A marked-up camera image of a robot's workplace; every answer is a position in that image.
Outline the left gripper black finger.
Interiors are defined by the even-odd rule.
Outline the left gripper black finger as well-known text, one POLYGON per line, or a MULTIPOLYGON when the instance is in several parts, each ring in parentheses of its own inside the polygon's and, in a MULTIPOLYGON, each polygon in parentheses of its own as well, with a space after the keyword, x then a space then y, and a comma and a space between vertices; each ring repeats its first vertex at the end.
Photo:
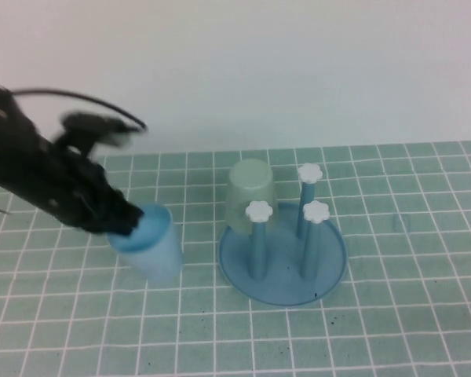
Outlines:
POLYGON ((116 233, 129 236, 140 224, 144 216, 143 210, 135 204, 125 202, 116 215, 116 233))
POLYGON ((83 230, 96 235, 118 233, 120 231, 120 222, 115 219, 90 219, 83 222, 83 230))

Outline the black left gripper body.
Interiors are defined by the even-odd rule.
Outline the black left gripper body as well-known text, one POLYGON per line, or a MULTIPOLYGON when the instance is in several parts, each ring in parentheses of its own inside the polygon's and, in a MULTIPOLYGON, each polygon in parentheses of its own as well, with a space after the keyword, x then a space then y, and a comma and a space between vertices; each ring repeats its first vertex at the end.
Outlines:
POLYGON ((65 225, 83 230, 90 219, 115 219, 125 201, 102 167, 41 138, 25 169, 25 200, 65 225))

